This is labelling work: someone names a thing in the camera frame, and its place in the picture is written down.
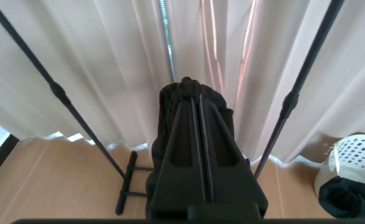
black pole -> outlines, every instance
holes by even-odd
[[[25,43],[22,37],[18,34],[12,24],[8,21],[5,15],[0,10],[0,24],[3,28],[8,32],[8,34],[14,39],[15,43],[21,48],[21,50],[26,54],[27,58],[33,63],[34,67],[40,72],[42,77],[47,81],[49,84],[52,93],[65,105],[69,112],[75,117],[84,131],[90,136],[92,140],[94,140],[95,144],[101,150],[103,155],[108,159],[108,161],[113,165],[113,167],[119,172],[123,179],[126,178],[126,175],[118,166],[118,164],[114,161],[114,159],[110,156],[109,152],[106,148],[102,145],[99,139],[95,136],[94,132],[91,128],[87,125],[81,115],[77,112],[76,108],[72,105],[71,101],[69,100],[68,96],[65,93],[65,90],[55,82],[48,71],[44,68],[41,62],[37,59],[34,53],[31,51],[29,46]]]
[[[307,54],[307,57],[305,58],[305,61],[301,67],[300,73],[298,74],[298,77],[294,83],[294,86],[290,93],[285,97],[283,101],[282,110],[280,111],[279,119],[276,122],[275,128],[270,135],[269,141],[267,143],[267,146],[265,148],[265,151],[261,157],[261,160],[257,166],[257,169],[254,173],[254,176],[258,179],[259,174],[261,173],[262,168],[264,168],[265,162],[268,160],[268,157],[270,155],[270,152],[272,151],[272,148],[274,147],[277,138],[279,137],[279,134],[284,126],[284,124],[287,121],[287,118],[289,118],[291,112],[295,108],[295,106],[298,103],[298,97],[300,90],[305,82],[305,79],[307,78],[309,71],[312,68],[312,65],[316,59],[316,56],[318,55],[321,46],[323,45],[327,34],[329,33],[331,26],[333,25],[338,12],[340,11],[342,5],[344,3],[344,0],[332,0],[326,14],[320,24],[320,27],[318,29],[318,32],[316,33],[316,36],[312,42],[312,45],[310,47],[310,50]]]

curtain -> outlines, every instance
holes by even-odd
[[[330,0],[164,3],[172,66],[158,0],[0,0],[0,8],[104,144],[150,146],[159,90],[189,76],[223,94],[238,146],[257,159]],[[20,139],[88,138],[1,26],[0,125]],[[289,162],[355,132],[365,133],[365,1],[347,0],[272,154]]]

laundry basket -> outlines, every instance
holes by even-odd
[[[334,145],[315,178],[315,192],[330,179],[340,176],[365,183],[365,134],[341,139]]]

black stand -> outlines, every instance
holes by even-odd
[[[268,157],[270,155],[270,152],[272,151],[277,138],[279,137],[280,132],[282,131],[282,128],[284,124],[287,121],[287,118],[289,118],[290,114],[294,110],[295,106],[298,103],[298,97],[300,90],[302,86],[304,85],[305,79],[307,78],[309,71],[312,68],[313,63],[315,62],[316,56],[318,55],[321,46],[323,45],[327,34],[330,31],[331,26],[334,23],[334,20],[336,19],[338,12],[340,11],[342,5],[344,3],[344,0],[332,0],[326,14],[320,24],[320,27],[318,29],[318,32],[316,33],[316,36],[312,42],[312,45],[310,47],[310,50],[305,57],[304,63],[301,67],[300,73],[298,74],[298,77],[294,83],[294,86],[290,93],[285,97],[282,111],[280,112],[279,119],[276,122],[275,128],[270,135],[269,141],[267,143],[267,146],[265,148],[265,151],[261,157],[261,160],[257,166],[256,172],[254,173],[254,176],[258,179],[259,174],[261,173],[262,168],[265,166],[265,162],[268,160]]]
[[[85,120],[81,117],[79,112],[77,112],[76,108],[72,105],[71,101],[69,100],[68,96],[66,95],[65,90],[57,82],[55,82],[52,79],[52,77],[50,76],[48,71],[44,68],[44,66],[41,64],[41,62],[38,60],[38,58],[34,55],[34,53],[31,51],[29,46],[27,46],[25,41],[18,34],[18,32],[15,30],[15,28],[12,26],[12,24],[8,21],[8,19],[5,17],[5,15],[1,12],[1,10],[0,10],[0,24],[8,32],[8,34],[14,39],[15,43],[21,48],[21,50],[26,54],[27,58],[33,63],[34,67],[40,72],[40,74],[45,79],[45,81],[47,81],[52,93],[63,103],[64,106],[66,106],[68,108],[69,112],[78,121],[78,123],[81,125],[81,127],[84,129],[84,131],[90,136],[90,138],[95,142],[95,144],[100,149],[102,154],[107,158],[107,160],[112,164],[112,166],[117,170],[117,172],[124,179],[122,189],[120,191],[119,202],[116,207],[116,214],[118,214],[118,215],[122,214],[128,195],[146,197],[146,194],[144,194],[144,193],[129,192],[131,177],[132,177],[132,173],[133,173],[134,169],[145,170],[145,171],[152,171],[153,169],[146,168],[146,167],[136,167],[135,162],[137,160],[138,154],[137,154],[137,152],[133,151],[133,152],[131,152],[130,161],[127,166],[127,173],[125,174],[121,170],[121,168],[118,166],[118,164],[114,161],[114,159],[111,157],[111,155],[106,150],[106,148],[99,141],[99,139],[96,137],[96,135],[91,130],[91,128],[88,126],[88,124],[85,122]]]

pink cord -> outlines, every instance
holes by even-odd
[[[255,26],[255,18],[256,18],[256,12],[257,12],[257,2],[258,2],[258,0],[253,0],[252,5],[251,5],[249,23],[247,25],[246,36],[244,38],[244,43],[243,43],[242,62],[240,64],[239,81],[238,81],[238,87],[237,87],[237,90],[236,90],[236,96],[235,96],[235,99],[234,99],[233,110],[236,110],[236,107],[238,105],[238,100],[239,100],[239,97],[240,97],[240,91],[241,91],[242,82],[243,82],[243,78],[244,78],[244,72],[246,71],[246,65],[247,65],[247,61],[248,61],[250,51],[251,51],[252,37],[253,37],[252,28]],[[250,43],[249,43],[249,47],[248,47],[248,50],[247,50],[247,54],[244,55],[244,49],[246,48],[246,42],[247,42],[247,37],[248,37],[249,32],[250,32]]]
[[[213,75],[213,68],[211,66],[210,51],[208,50],[207,29],[206,29],[206,14],[205,14],[205,0],[201,0],[201,21],[203,23],[203,33],[204,33],[204,36],[205,36],[207,62],[208,62],[208,68],[210,69],[211,85],[213,86],[213,89],[215,90],[215,81],[214,81],[214,75]]]
[[[217,63],[217,70],[218,70],[218,80],[219,80],[219,87],[221,88],[221,94],[223,95],[224,91],[224,81],[221,74],[221,66],[219,65],[218,56],[217,56],[217,30],[215,26],[215,16],[214,16],[214,2],[210,0],[211,6],[211,23],[213,25],[213,45],[214,45],[214,59]]]

